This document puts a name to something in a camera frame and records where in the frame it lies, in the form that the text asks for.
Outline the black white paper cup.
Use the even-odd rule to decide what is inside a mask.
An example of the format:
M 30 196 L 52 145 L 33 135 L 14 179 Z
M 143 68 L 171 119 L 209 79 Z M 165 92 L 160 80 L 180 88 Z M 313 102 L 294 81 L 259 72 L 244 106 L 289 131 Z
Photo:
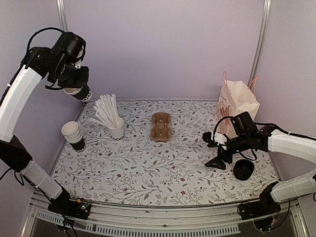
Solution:
M 67 95 L 71 95 L 74 98 L 81 100 L 82 102 L 87 102 L 91 99 L 92 91 L 86 86 L 82 86 L 80 88 L 64 88 L 63 91 Z

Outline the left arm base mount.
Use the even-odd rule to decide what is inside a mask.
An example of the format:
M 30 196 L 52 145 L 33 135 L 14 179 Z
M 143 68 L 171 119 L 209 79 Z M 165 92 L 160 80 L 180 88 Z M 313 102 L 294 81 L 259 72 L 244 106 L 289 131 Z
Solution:
M 52 199 L 48 210 L 61 215 L 87 220 L 91 210 L 91 203 L 83 198 L 70 200 L 69 198 Z

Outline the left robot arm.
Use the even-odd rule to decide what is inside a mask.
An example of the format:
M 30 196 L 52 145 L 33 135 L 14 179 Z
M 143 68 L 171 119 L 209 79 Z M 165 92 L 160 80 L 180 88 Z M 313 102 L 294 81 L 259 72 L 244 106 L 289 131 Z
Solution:
M 49 141 L 63 137 L 60 128 L 92 97 L 85 53 L 85 40 L 72 32 L 61 31 L 51 46 L 28 44 L 0 99 L 0 159 L 61 214 L 85 211 L 86 204 L 71 197 L 39 157 L 48 156 Z

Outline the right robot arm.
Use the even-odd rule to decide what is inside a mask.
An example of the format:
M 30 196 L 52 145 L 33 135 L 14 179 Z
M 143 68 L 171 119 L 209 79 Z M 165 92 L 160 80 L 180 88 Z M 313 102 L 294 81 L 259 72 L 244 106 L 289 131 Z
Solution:
M 245 211 L 251 209 L 259 215 L 277 212 L 279 204 L 285 200 L 300 198 L 316 192 L 316 139 L 311 136 L 286 131 L 274 123 L 254 122 L 249 112 L 242 112 L 236 116 L 227 116 L 235 131 L 235 137 L 217 132 L 205 132 L 202 139 L 208 147 L 216 147 L 217 155 L 205 166 L 226 169 L 232 163 L 233 155 L 251 150 L 263 151 L 281 158 L 290 158 L 294 164 L 299 161 L 312 165 L 305 173 L 297 173 L 292 178 L 269 184 L 259 195 L 259 200 L 250 206 L 242 204 Z

